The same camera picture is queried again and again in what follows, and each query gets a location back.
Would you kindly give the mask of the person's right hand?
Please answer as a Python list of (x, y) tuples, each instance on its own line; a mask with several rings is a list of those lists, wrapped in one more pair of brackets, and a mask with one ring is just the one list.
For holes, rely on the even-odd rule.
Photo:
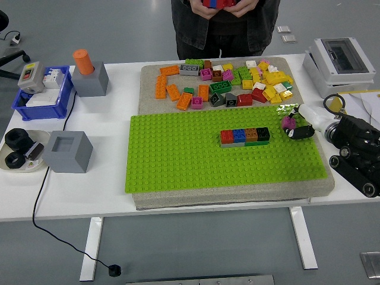
[(190, 0), (189, 3), (191, 5), (192, 12), (202, 18), (205, 18), (206, 20), (210, 20), (219, 12), (219, 9), (207, 8), (203, 6), (201, 0)]

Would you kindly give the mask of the person's left hand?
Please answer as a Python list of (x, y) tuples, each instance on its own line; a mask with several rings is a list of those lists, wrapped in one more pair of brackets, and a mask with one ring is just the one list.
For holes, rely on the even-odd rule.
[(249, 11), (254, 10), (258, 2), (259, 0), (240, 0), (236, 5), (225, 7), (223, 10), (231, 13), (237, 18), (240, 18)]

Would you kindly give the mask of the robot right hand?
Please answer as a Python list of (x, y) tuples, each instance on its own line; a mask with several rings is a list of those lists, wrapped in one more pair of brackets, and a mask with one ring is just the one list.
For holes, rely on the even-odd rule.
[[(309, 125), (297, 127), (295, 120), (297, 114), (303, 117)], [(293, 140), (312, 137), (315, 131), (319, 131), (331, 143), (331, 137), (335, 132), (337, 124), (338, 120), (329, 118), (325, 109), (300, 104), (294, 107), (289, 115), (282, 119), (281, 128)]]

